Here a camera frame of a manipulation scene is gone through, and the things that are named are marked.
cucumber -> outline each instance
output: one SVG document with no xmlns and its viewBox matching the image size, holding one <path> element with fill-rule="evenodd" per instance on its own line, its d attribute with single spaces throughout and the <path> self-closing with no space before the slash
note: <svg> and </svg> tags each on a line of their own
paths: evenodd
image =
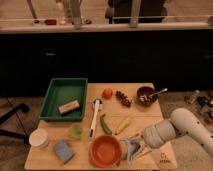
<svg viewBox="0 0 213 171">
<path fill-rule="evenodd" d="M 106 116 L 106 114 L 103 114 L 103 115 L 100 116 L 101 128 L 103 129 L 105 134 L 112 135 L 112 131 L 110 130 L 110 128 L 108 127 L 108 125 L 104 121 L 105 116 Z"/>
</svg>

bowl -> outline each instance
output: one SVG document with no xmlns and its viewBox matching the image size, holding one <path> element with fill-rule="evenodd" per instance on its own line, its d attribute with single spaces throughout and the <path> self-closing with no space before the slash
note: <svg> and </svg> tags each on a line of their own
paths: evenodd
<svg viewBox="0 0 213 171">
<path fill-rule="evenodd" d="M 151 106 L 158 98 L 158 95 L 153 95 L 149 97 L 151 94 L 155 93 L 156 90 L 152 87 L 140 87 L 137 90 L 137 99 L 139 103 L 144 106 L 144 107 L 149 107 Z"/>
<path fill-rule="evenodd" d="M 96 167 L 116 166 L 120 162 L 121 154 L 119 141 L 111 135 L 101 135 L 94 139 L 90 145 L 90 162 Z"/>
</svg>

red tomato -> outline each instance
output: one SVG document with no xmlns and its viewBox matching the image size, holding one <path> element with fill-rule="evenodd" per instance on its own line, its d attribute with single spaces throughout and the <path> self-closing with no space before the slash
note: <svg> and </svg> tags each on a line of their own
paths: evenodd
<svg viewBox="0 0 213 171">
<path fill-rule="evenodd" d="M 105 98 L 105 99 L 110 99 L 113 95 L 113 91 L 111 88 L 106 88 L 104 89 L 103 93 L 102 93 L 102 96 Z"/>
</svg>

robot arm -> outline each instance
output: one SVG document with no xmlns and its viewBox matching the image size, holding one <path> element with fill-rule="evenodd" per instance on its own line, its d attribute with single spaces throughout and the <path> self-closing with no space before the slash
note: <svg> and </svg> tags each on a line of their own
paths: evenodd
<svg viewBox="0 0 213 171">
<path fill-rule="evenodd" d="M 159 148 L 166 142 L 187 134 L 213 157 L 213 134 L 185 108 L 174 110 L 170 120 L 151 125 L 142 134 L 145 143 L 151 148 Z"/>
</svg>

spoon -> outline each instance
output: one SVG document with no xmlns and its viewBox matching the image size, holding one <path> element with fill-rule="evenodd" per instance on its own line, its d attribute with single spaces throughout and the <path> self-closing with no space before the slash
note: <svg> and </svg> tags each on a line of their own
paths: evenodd
<svg viewBox="0 0 213 171">
<path fill-rule="evenodd" d="M 161 93 L 166 92 L 166 91 L 168 91 L 168 88 L 164 88 L 164 89 L 162 89 L 162 90 L 160 90 L 160 91 L 157 91 L 157 92 L 155 92 L 155 93 L 153 93 L 153 94 L 150 94 L 150 95 L 148 96 L 148 98 L 152 98 L 152 96 L 157 95 L 157 94 L 161 94 Z"/>
</svg>

